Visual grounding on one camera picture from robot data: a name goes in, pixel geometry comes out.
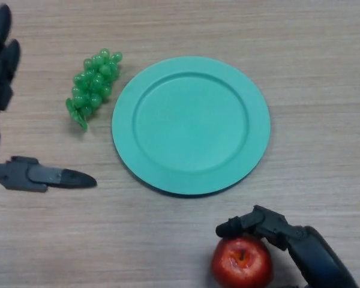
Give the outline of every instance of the robotic hand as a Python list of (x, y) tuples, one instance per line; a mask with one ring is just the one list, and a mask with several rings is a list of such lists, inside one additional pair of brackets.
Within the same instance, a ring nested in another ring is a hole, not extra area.
[[(0, 5), (0, 112), (5, 111), (12, 98), (11, 88), (20, 61), (20, 44), (15, 39), (6, 46), (11, 29), (11, 10)], [(0, 184), (6, 189), (46, 192), (48, 186), (59, 188), (90, 188), (96, 180), (82, 172), (42, 166), (37, 159), (12, 157), (0, 164)]]
[(277, 248), (288, 250), (310, 288), (358, 288), (338, 256), (312, 227), (291, 226), (283, 215), (257, 205), (251, 213), (216, 227), (216, 234), (221, 238), (243, 233), (266, 238)]

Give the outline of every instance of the green plate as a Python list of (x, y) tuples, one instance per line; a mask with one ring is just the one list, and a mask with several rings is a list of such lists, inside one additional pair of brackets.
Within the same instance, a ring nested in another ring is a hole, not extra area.
[(257, 86), (232, 66), (196, 56), (143, 70), (123, 90), (112, 118), (125, 165), (150, 186), (189, 196), (244, 178), (262, 158), (270, 133)]

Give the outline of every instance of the wood grain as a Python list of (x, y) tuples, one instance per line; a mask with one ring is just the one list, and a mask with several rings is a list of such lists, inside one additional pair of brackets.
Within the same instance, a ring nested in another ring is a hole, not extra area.
[[(312, 225), (360, 285), (360, 0), (8, 0), (22, 62), (0, 114), (11, 155), (82, 170), (93, 190), (46, 194), (0, 187), (0, 288), (216, 287), (214, 228), (260, 204)], [(65, 99), (85, 57), (124, 52), (116, 95), (82, 134)], [(272, 140), (257, 169), (204, 199), (160, 195), (118, 160), (117, 95), (149, 64), (203, 55), (261, 88)], [(272, 249), (278, 284), (304, 281)]]

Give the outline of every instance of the red apple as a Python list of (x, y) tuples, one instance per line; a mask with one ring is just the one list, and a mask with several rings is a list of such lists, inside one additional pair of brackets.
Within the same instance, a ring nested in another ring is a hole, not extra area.
[(265, 288), (274, 276), (271, 254), (262, 241), (252, 236), (222, 239), (211, 269), (224, 288)]

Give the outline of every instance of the plastic grapes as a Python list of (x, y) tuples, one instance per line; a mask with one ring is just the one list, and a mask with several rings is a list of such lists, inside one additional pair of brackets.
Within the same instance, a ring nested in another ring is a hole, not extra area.
[(73, 77), (72, 98), (65, 105), (71, 118), (87, 130), (87, 117), (111, 96), (112, 86), (120, 75), (119, 63), (122, 53), (110, 54), (108, 49), (101, 49), (99, 54), (83, 62), (84, 71)]

